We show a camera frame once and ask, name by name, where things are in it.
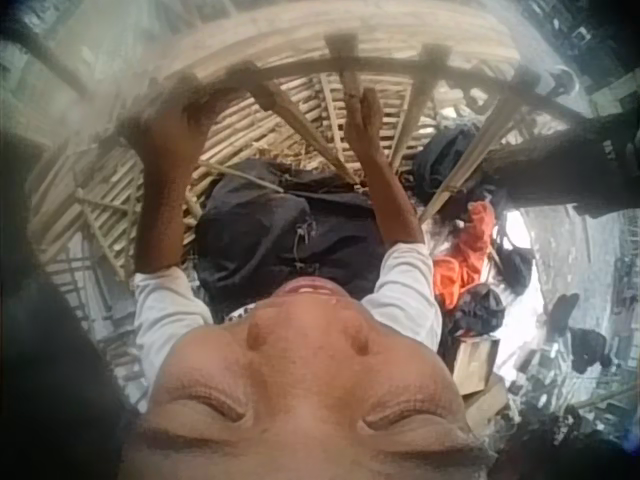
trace pavement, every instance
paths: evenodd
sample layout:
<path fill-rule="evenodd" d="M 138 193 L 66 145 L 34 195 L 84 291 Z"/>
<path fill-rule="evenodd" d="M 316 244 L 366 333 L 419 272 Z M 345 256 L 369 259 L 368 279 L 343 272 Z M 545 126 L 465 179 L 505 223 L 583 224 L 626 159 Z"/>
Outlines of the pavement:
<path fill-rule="evenodd" d="M 558 52 L 523 18 L 519 3 L 478 1 L 510 30 L 522 63 L 543 73 L 538 91 L 546 92 L 552 83 L 545 72 L 564 64 Z M 561 97 L 559 101 L 586 116 L 592 115 L 588 96 L 582 89 L 575 96 Z M 608 335 L 621 216 L 614 213 L 598 219 L 579 217 L 570 206 L 528 208 L 522 215 L 531 235 L 547 306 L 562 293 L 577 292 L 580 302 L 571 317 L 571 325 L 593 328 Z M 599 366 L 592 367 L 585 375 L 570 372 L 565 388 L 570 390 L 566 393 L 572 401 L 589 398 L 599 374 Z"/>

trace finger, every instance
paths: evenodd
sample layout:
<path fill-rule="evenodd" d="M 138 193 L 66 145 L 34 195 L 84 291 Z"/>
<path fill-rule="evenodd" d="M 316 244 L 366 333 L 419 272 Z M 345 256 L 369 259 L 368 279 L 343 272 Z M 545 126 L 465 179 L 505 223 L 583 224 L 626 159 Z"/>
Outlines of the finger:
<path fill-rule="evenodd" d="M 203 89 L 201 98 L 187 107 L 187 115 L 191 121 L 210 127 L 222 112 L 245 95 L 245 91 L 237 88 L 222 88 L 213 92 Z"/>
<path fill-rule="evenodd" d="M 362 127 L 362 110 L 360 97 L 344 92 L 344 104 L 347 110 L 347 122 L 352 126 Z"/>
<path fill-rule="evenodd" d="M 367 87 L 362 93 L 362 122 L 369 133 L 379 133 L 382 128 L 384 112 L 373 87 Z"/>

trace white sleeve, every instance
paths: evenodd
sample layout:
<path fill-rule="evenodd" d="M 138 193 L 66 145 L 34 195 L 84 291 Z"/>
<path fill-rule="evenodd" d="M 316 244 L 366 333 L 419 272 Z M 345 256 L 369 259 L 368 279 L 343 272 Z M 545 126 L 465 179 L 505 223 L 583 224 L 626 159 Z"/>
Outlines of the white sleeve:
<path fill-rule="evenodd" d="M 362 304 L 380 323 L 436 351 L 442 315 L 433 293 L 433 262 L 424 244 L 397 244 L 380 270 L 374 292 Z"/>
<path fill-rule="evenodd" d="M 191 291 L 187 277 L 177 267 L 134 276 L 136 291 L 136 343 L 142 368 L 153 386 L 158 370 L 173 344 L 185 333 L 212 324 L 207 306 Z"/>

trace eyelash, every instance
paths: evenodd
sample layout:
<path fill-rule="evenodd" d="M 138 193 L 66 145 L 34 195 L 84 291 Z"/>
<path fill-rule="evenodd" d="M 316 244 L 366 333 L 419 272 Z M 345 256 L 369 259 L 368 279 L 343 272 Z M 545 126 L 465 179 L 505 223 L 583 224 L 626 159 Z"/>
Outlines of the eyelash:
<path fill-rule="evenodd" d="M 234 407 L 230 402 L 222 398 L 221 395 L 210 391 L 190 392 L 189 400 L 198 402 L 207 408 L 210 408 L 231 423 L 238 423 L 246 416 L 244 412 Z"/>
<path fill-rule="evenodd" d="M 373 431 L 385 430 L 416 415 L 435 415 L 431 402 L 411 399 L 395 404 L 381 414 L 373 414 L 363 419 L 364 424 Z"/>

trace person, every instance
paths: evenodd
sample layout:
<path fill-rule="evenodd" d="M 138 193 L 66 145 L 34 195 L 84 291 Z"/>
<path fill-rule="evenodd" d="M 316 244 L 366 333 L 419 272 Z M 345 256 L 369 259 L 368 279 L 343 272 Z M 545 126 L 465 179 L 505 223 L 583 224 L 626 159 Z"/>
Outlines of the person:
<path fill-rule="evenodd" d="M 584 374 L 598 362 L 602 368 L 611 368 L 613 359 L 607 353 L 607 337 L 590 328 L 569 327 L 569 334 L 574 372 Z"/>
<path fill-rule="evenodd" d="M 492 459 L 436 355 L 442 325 L 432 262 L 413 207 L 380 147 L 375 90 L 347 97 L 388 252 L 361 303 L 299 278 L 243 318 L 213 325 L 177 268 L 182 203 L 209 123 L 175 89 L 123 133 L 144 165 L 135 249 L 137 341 L 148 409 L 121 478 L 471 478 Z"/>

